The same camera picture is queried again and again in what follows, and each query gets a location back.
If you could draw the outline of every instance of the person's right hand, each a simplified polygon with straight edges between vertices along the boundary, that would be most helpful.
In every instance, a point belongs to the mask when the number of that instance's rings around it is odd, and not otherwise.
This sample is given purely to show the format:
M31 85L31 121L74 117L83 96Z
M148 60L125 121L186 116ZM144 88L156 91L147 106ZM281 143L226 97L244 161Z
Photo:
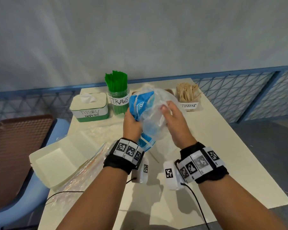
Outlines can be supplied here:
M166 119L167 127L172 135L174 144L180 149L196 144L197 141L192 136L182 112L172 101L168 101L167 104L168 108L163 105L161 112Z

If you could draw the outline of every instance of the gray wall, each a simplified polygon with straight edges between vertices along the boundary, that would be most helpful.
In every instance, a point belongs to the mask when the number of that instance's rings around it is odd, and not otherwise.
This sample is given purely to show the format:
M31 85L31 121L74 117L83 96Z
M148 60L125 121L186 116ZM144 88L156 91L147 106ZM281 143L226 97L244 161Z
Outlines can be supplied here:
M0 91L288 65L288 0L0 0Z

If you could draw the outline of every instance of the white tissue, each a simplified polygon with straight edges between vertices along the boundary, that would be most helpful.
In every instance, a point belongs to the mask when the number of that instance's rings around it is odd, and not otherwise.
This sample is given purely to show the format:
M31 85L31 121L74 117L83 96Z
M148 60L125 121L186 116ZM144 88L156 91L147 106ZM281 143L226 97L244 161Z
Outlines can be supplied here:
M97 99L93 95L91 95L89 93L81 94L80 100L81 100L82 103L90 103L90 102L97 101Z

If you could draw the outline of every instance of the wire mesh panel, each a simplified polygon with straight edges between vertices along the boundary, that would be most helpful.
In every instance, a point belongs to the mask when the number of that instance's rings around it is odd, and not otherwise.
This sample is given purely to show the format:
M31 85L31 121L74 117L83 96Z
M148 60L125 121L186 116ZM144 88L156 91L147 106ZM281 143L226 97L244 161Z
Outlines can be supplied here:
M56 118L71 121L69 106L79 90L53 94L25 95L0 99L0 120L51 114Z
M288 71L269 90L246 120L288 115Z
M228 123L236 122L272 73L193 79Z

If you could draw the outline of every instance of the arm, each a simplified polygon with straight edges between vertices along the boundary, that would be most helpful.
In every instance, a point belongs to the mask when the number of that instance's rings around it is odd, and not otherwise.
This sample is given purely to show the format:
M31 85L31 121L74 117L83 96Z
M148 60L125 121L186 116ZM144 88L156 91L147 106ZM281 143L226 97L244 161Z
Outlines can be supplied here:
M183 114L173 102L161 111L167 121L173 142L180 149L197 143ZM229 175L217 181L204 181L199 189L224 230L234 229L287 229L283 222Z
M142 132L141 124L127 110L123 124L123 137L138 141ZM94 181L69 210L57 230L112 229L119 210L127 172L104 167Z

